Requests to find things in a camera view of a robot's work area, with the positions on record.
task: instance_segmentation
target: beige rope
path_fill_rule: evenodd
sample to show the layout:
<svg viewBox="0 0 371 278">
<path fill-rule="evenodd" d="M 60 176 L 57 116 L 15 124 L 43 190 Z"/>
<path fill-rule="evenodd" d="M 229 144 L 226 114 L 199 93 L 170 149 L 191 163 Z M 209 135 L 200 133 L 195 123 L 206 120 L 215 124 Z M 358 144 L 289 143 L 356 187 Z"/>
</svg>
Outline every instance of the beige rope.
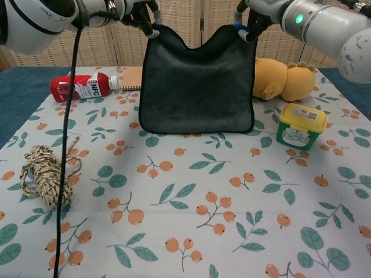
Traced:
<svg viewBox="0 0 371 278">
<path fill-rule="evenodd" d="M 67 174 L 64 178 L 64 190 L 62 197 L 62 205 L 72 202 L 72 186 L 69 182 L 69 177 L 80 171 L 82 162 L 80 158 L 68 156 L 79 140 L 77 137 L 67 149 L 66 162 L 75 159 L 78 162 L 77 168 Z M 27 159 L 21 171 L 21 191 L 28 197 L 41 196 L 43 201 L 53 209 L 57 208 L 59 185 L 61 176 L 61 160 L 57 159 L 53 150 L 44 145 L 33 146 L 29 153 L 24 157 Z M 26 185 L 26 176 L 28 172 L 33 173 L 36 190 L 33 190 Z"/>
</svg>

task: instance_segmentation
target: yellow stuffed animal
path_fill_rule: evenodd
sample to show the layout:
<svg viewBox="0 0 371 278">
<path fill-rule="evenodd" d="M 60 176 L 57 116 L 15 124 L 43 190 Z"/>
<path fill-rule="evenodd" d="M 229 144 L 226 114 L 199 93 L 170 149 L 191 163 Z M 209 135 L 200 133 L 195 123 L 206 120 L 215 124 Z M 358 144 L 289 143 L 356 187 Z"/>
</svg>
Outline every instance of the yellow stuffed animal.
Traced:
<svg viewBox="0 0 371 278">
<path fill-rule="evenodd" d="M 286 66 L 273 59 L 256 58 L 253 96 L 286 101 L 306 98 L 315 87 L 315 67 L 305 62 Z"/>
</svg>

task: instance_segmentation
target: floral tablecloth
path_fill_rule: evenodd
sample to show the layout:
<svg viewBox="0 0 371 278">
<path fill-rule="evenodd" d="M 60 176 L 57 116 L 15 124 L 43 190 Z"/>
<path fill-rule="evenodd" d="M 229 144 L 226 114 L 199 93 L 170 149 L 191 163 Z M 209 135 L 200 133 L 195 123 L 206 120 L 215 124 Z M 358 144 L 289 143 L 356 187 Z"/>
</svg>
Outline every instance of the floral tablecloth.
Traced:
<svg viewBox="0 0 371 278">
<path fill-rule="evenodd" d="M 276 142 L 282 100 L 254 102 L 249 134 L 159 136 L 139 125 L 139 93 L 72 105 L 83 166 L 60 277 L 370 277 L 371 123 L 320 72 L 303 104 L 329 120 L 308 152 Z M 52 277 L 56 212 L 19 175 L 34 145 L 60 157 L 64 110 L 49 96 L 0 151 L 1 278 Z"/>
</svg>

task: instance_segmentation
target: notebook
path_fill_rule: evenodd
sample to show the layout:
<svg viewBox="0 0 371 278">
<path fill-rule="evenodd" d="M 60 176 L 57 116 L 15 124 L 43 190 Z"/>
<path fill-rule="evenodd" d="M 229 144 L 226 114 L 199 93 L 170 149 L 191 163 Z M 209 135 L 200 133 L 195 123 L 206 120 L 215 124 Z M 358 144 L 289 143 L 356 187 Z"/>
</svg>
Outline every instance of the notebook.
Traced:
<svg viewBox="0 0 371 278">
<path fill-rule="evenodd" d="M 139 91 L 141 88 L 142 67 L 125 67 L 122 78 L 123 91 Z"/>
</svg>

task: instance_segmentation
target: yellow container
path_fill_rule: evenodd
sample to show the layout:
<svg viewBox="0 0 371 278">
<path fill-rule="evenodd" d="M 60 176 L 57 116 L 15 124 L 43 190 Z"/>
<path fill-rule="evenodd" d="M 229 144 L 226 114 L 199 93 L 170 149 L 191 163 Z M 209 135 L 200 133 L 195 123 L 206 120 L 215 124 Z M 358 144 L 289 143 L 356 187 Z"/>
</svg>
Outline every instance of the yellow container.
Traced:
<svg viewBox="0 0 371 278">
<path fill-rule="evenodd" d="M 326 129 L 327 115 L 318 109 L 290 103 L 279 117 L 277 141 L 308 150 Z"/>
</svg>

